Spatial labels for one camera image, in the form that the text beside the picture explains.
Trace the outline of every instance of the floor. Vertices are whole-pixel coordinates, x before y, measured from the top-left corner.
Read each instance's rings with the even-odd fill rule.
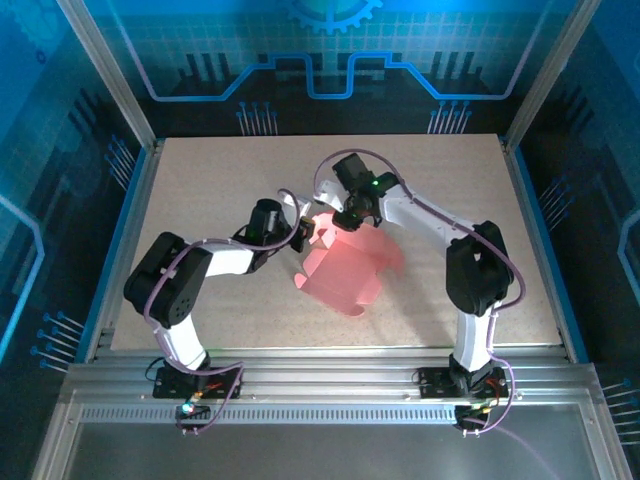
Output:
[[[349,147],[385,155],[411,187],[449,212],[496,223],[527,284],[524,302],[501,315],[496,343],[560,343],[495,135],[168,139],[134,265],[164,231],[188,239],[226,238],[247,223],[256,200],[276,198],[280,187],[310,197],[317,164]],[[385,171],[365,161],[375,173]],[[321,178],[332,175],[327,167]],[[345,317],[299,291],[293,276],[301,271],[304,254],[283,250],[253,275],[205,282],[193,310],[201,342],[207,348],[452,346],[457,315],[445,292],[444,260],[411,232],[392,224],[380,228],[401,247],[406,267],[401,277],[382,274],[382,294],[363,316]],[[512,285],[508,298],[517,292]],[[153,349],[154,342],[143,319],[124,302],[113,348]]]

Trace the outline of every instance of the gear logo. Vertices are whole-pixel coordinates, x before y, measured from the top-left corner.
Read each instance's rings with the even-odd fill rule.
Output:
[[[337,30],[346,33],[347,27],[360,27],[364,18],[371,19],[371,11],[382,6],[381,0],[282,0],[289,19],[297,19],[302,28],[311,27],[313,33],[325,30],[329,35]]]
[[[29,41],[42,48],[58,33],[58,12],[55,0],[0,0],[0,12],[13,15]]]

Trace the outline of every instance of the wooden work surface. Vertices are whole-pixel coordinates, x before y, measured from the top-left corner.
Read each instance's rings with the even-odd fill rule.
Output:
[[[528,295],[501,314],[496,343],[560,343],[495,135],[168,139],[134,265],[163,231],[191,239],[227,237],[248,221],[257,199],[277,198],[279,187],[311,197],[318,163],[349,147],[385,155],[411,187],[449,212],[497,223]],[[376,160],[365,161],[374,172],[385,171]],[[323,173],[323,178],[333,175],[328,167]],[[193,311],[201,342],[207,348],[452,346],[457,317],[445,292],[444,260],[412,233],[392,224],[381,228],[402,248],[407,268],[402,278],[383,273],[383,292],[364,316],[341,316],[298,291],[292,279],[301,271],[302,257],[287,249],[253,275],[205,281]],[[514,284],[508,298],[517,291]],[[112,345],[156,348],[149,327],[128,302]]]

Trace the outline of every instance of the blue glowing line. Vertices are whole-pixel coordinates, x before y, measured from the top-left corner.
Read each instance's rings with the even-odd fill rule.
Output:
[[[18,301],[16,303],[15,308],[13,309],[13,313],[11,314],[11,318],[9,318],[9,324],[2,334],[2,339],[0,340],[0,363],[4,359],[4,355],[7,353],[7,348],[9,348],[9,342],[11,342],[11,337],[13,336],[16,327],[18,325],[18,320],[20,320],[20,315],[22,315],[22,311],[27,303],[27,298],[29,297],[29,293],[31,293],[31,289],[33,288],[33,284],[36,281],[36,277],[38,276],[38,271],[42,266],[42,262],[44,261],[44,243],[42,241],[42,235],[40,234],[40,227],[36,223],[34,219],[31,218],[27,213],[20,210],[13,203],[11,203],[7,198],[0,195],[0,205],[9,210],[10,213],[15,215],[18,220],[20,220],[23,224],[29,227],[29,230],[33,233],[33,238],[36,243],[36,250],[38,254],[36,255],[36,259],[31,266],[31,271],[29,272],[29,276],[27,280],[24,282],[24,287],[22,288],[22,293],[20,293],[20,297],[18,297]]]
[[[640,210],[636,210],[631,215],[629,215],[622,224],[622,229],[620,230],[620,240],[618,241],[618,259],[620,259],[620,263],[622,264],[622,268],[624,270],[625,275],[627,276],[627,280],[629,280],[629,285],[631,286],[631,290],[633,290],[633,294],[636,296],[636,301],[640,304],[640,285],[638,285],[638,279],[633,273],[633,268],[631,268],[631,263],[627,258],[627,254],[625,253],[625,248],[627,246],[627,241],[629,239],[629,230],[636,223],[640,221]]]
[[[131,58],[133,59],[138,72],[140,73],[140,77],[149,93],[149,96],[153,98],[157,102],[163,103],[173,103],[173,102],[224,102],[228,100],[229,97],[242,85],[242,83],[253,73],[261,70],[276,70],[276,61],[277,60],[302,60],[305,64],[305,72],[306,72],[306,80],[307,80],[307,94],[310,98],[314,100],[346,100],[353,95],[354,90],[354,82],[355,82],[355,63],[356,60],[362,58],[375,58],[375,59],[383,59],[384,60],[384,68],[385,69],[402,69],[406,70],[416,79],[416,81],[427,90],[433,98],[436,100],[505,100],[508,98],[513,92],[513,88],[515,87],[518,78],[520,77],[520,73],[524,68],[524,65],[531,53],[533,45],[536,42],[540,34],[540,30],[544,24],[544,21],[547,18],[551,10],[551,6],[554,0],[549,0],[547,2],[544,10],[540,14],[538,18],[538,22],[533,29],[531,34],[531,38],[527,43],[524,51],[522,52],[522,56],[520,57],[520,61],[516,66],[511,80],[507,86],[506,91],[503,94],[448,94],[448,93],[439,93],[429,81],[424,78],[422,73],[416,68],[416,66],[411,62],[396,62],[393,60],[393,52],[391,51],[363,51],[356,52],[351,54],[349,60],[347,61],[347,81],[346,81],[346,91],[344,93],[317,93],[315,91],[315,87],[313,85],[313,62],[311,60],[311,56],[308,53],[297,52],[297,53],[269,53],[267,54],[267,62],[266,63],[257,63],[248,66],[244,69],[244,71],[236,78],[231,85],[227,87],[227,89],[221,95],[180,95],[180,96],[160,96],[156,93],[153,85],[151,84],[151,80],[147,75],[147,72],[142,65],[140,57],[138,56],[129,35],[122,24],[122,20],[119,15],[116,13],[115,8],[111,6],[111,10],[116,21],[116,25],[120,30],[122,38],[124,39],[125,44],[127,45],[127,49],[131,54]]]

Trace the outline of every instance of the pink paper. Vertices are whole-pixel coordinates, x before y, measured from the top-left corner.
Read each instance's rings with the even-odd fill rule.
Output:
[[[331,223],[331,216],[313,218],[316,228],[309,242],[317,246],[302,263],[306,276],[298,273],[294,282],[325,305],[357,317],[382,291],[377,274],[389,267],[401,275],[404,255],[384,231],[364,224],[345,232]]]

